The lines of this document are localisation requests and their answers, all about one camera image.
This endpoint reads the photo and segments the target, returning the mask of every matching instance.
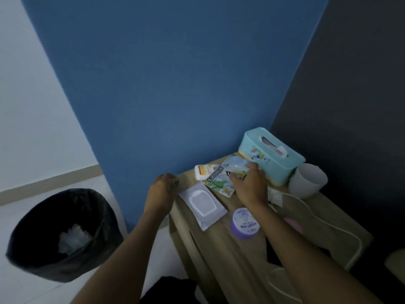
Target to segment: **floor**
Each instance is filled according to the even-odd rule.
[[[85,180],[0,207],[0,294],[7,304],[68,304],[96,269],[69,283],[48,281],[12,266],[5,257],[11,232],[19,220],[47,197],[70,188],[89,188],[102,194],[113,208],[121,233],[127,235],[124,217],[104,176]],[[169,234],[169,227],[158,231],[149,259],[142,295],[162,276],[187,278],[185,269]],[[200,288],[196,297],[207,303]]]

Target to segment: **blue wall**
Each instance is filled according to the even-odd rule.
[[[130,225],[157,174],[270,128],[327,1],[23,0]]]

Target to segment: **cup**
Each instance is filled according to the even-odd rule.
[[[304,199],[317,193],[327,183],[327,175],[318,166],[304,163],[296,168],[288,189],[290,194]]]

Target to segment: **tissue box lid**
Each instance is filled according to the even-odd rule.
[[[272,160],[276,161],[284,168],[294,169],[305,162],[305,158],[302,155],[288,147],[262,127],[246,131],[245,134],[261,152],[266,153],[272,158]],[[275,147],[283,146],[286,149],[288,156],[286,158],[282,158],[275,150],[262,142],[262,137],[270,141],[270,143],[272,143]]]

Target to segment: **person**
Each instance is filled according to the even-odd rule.
[[[244,180],[230,174],[240,201],[259,222],[303,303],[381,303],[359,281],[282,220],[267,204],[267,182],[256,163]],[[170,212],[176,178],[159,175],[138,225],[94,273],[71,304],[138,303],[159,225]]]

